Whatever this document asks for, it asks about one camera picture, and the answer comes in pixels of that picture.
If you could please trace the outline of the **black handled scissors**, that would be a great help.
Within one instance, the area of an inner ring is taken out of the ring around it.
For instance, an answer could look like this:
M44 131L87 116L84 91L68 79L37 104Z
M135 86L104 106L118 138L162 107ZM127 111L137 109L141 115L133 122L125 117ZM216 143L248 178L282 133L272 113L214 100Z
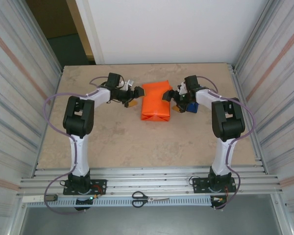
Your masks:
M145 195L141 191L136 191L132 194L132 206L135 208L141 208L146 203L153 202L153 201L166 201L169 200L169 197L151 197Z

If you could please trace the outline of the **orange wrapping paper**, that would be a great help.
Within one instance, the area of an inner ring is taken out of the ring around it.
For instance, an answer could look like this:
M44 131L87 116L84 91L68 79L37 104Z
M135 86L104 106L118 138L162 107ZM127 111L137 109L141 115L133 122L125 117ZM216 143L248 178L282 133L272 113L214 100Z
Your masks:
M145 95L142 101L141 120L169 121L171 105L162 99L163 94L172 89L167 81L145 83L142 85Z

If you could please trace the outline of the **white door frame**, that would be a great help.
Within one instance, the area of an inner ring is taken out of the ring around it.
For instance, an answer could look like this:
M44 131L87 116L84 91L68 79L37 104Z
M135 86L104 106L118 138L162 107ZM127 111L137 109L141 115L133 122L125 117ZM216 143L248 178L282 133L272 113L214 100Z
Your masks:
M66 0L74 25L88 60L104 65L105 60L98 38L90 0Z

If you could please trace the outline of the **black controller board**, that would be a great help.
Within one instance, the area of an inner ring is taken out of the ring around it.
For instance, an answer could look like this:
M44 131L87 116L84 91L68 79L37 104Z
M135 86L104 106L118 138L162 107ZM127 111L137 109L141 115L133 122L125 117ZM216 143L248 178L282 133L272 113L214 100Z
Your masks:
M86 211L91 208L91 205L94 204L94 201L97 197L89 197L89 198L77 198L75 201L75 210L76 211Z
M226 195L210 196L210 199L211 199L211 207L214 210L222 210L225 207L228 196Z

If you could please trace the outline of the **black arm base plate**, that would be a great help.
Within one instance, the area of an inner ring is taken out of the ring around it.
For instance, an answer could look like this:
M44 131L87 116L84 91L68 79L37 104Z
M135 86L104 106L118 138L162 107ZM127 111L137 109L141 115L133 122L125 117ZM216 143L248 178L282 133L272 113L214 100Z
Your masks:
M226 193L235 192L237 187L234 178L230 180L221 180L219 182L212 182L208 178L193 178L193 191L194 193Z
M63 195L105 195L107 180L65 181Z

